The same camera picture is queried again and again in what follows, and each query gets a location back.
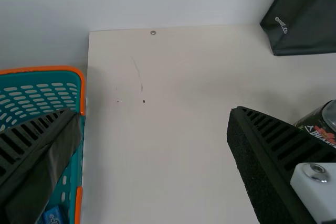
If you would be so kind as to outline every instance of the metal screw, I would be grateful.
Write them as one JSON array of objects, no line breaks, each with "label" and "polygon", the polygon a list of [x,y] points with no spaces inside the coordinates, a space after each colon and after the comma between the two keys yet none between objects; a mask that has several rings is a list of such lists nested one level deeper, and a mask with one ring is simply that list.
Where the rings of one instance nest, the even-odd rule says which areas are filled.
[{"label": "metal screw", "polygon": [[308,163],[302,167],[303,172],[311,179],[327,183],[330,180],[330,175],[322,166],[318,164]]}]

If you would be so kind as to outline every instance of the teal basket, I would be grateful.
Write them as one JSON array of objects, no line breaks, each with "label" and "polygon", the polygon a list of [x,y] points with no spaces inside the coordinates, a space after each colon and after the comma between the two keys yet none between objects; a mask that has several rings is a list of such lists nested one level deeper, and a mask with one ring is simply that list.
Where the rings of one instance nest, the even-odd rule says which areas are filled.
[{"label": "teal basket", "polygon": [[[70,108],[81,112],[84,131],[84,78],[73,67],[38,67],[0,71],[0,131],[48,112]],[[75,217],[76,192],[82,183],[83,139],[59,179],[46,210],[62,206],[70,224],[79,224]]]}]

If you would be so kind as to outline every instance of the black fabric bag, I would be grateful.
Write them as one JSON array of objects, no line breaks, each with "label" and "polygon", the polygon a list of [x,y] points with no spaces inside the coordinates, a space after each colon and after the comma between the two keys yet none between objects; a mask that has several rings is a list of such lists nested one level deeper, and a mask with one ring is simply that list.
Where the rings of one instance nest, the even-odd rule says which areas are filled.
[{"label": "black fabric bag", "polygon": [[336,0],[274,0],[260,25],[274,55],[336,52]]}]

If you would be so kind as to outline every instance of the black scuff mark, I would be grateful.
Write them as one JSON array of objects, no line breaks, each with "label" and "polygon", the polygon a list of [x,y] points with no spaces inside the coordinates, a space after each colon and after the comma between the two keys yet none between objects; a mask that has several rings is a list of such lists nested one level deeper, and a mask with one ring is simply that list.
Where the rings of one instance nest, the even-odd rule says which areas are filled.
[{"label": "black scuff mark", "polygon": [[139,71],[138,66],[137,66],[137,64],[135,63],[135,60],[133,59],[132,56],[131,56],[131,58],[132,58],[132,60],[133,60],[133,62],[134,62],[135,68],[136,68],[136,70],[137,70],[137,72],[138,72],[139,79],[140,79],[140,81],[141,81],[141,92],[142,92],[142,90],[143,90],[143,85],[142,85],[142,80],[141,80],[141,76],[140,76],[140,71]]}]

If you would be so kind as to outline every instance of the white shelf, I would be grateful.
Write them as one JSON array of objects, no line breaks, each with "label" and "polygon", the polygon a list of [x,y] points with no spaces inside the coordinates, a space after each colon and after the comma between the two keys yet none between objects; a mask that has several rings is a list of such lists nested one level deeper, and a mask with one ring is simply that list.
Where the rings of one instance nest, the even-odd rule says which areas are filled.
[{"label": "white shelf", "polygon": [[293,123],[336,97],[336,55],[275,57],[258,25],[155,30],[90,34],[82,224],[258,223],[229,112]]}]

